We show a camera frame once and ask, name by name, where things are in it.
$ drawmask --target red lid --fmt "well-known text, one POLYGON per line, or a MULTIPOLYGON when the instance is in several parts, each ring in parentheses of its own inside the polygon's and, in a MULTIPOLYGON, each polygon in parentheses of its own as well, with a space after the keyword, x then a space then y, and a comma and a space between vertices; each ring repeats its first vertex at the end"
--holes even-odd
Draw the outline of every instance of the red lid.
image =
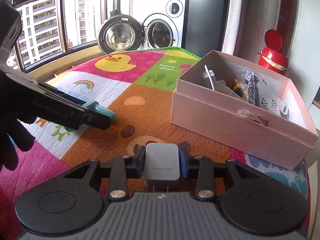
POLYGON ((279 32, 268 30, 264 35, 264 41, 268 48, 279 51, 282 47, 282 38, 279 32))

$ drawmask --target washing machine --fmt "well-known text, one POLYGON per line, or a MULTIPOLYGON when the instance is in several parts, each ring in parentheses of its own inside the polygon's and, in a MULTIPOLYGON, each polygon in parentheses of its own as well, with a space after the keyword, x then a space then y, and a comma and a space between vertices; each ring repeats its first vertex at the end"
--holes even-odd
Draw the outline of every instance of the washing machine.
POLYGON ((115 15, 98 30, 98 46, 108 54, 115 50, 184 47, 188 0, 140 0, 133 17, 115 15))

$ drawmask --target colorful play mat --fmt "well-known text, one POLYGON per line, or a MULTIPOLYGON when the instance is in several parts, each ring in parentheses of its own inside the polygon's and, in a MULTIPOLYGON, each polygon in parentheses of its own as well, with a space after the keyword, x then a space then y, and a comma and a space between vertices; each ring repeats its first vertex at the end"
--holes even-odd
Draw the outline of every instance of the colorful play mat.
MULTIPOLYGON (((85 62, 49 83, 84 101, 96 100, 118 115, 108 130, 81 126, 69 132, 63 126, 37 119, 24 124, 36 141, 31 150, 21 152, 15 171, 0 173, 0 234, 15 239, 22 228, 15 216, 15 202, 26 190, 91 158, 110 162, 119 155, 133 155, 150 142, 174 143, 191 155, 204 155, 215 162, 237 159, 290 185, 309 201, 308 175, 304 162, 293 171, 247 155, 170 123, 172 92, 180 75, 200 58, 180 48, 121 52, 85 62)), ((217 180, 218 194, 224 193, 217 180)), ((187 182, 183 189, 191 185, 187 182)), ((129 179, 129 189, 144 191, 143 179, 129 179)), ((101 193, 106 192, 104 180, 101 193)), ((306 236, 309 216, 302 226, 306 236)))

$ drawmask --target yellow duck print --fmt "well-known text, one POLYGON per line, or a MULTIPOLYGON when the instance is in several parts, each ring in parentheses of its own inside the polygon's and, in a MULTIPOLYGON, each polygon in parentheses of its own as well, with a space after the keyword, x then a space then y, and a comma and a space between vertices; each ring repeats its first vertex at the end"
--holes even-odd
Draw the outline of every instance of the yellow duck print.
POLYGON ((94 65, 98 69, 109 72, 122 72, 133 69, 136 65, 128 64, 131 57, 128 55, 110 55, 98 60, 94 65))

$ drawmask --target rainbow print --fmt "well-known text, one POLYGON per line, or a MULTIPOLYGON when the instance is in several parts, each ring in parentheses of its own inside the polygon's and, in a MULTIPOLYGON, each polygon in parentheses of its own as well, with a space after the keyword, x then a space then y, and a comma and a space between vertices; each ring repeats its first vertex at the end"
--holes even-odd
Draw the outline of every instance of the rainbow print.
POLYGON ((79 84, 84 84, 87 86, 88 89, 92 89, 94 87, 94 84, 90 80, 79 80, 74 82, 74 84, 79 85, 79 84))

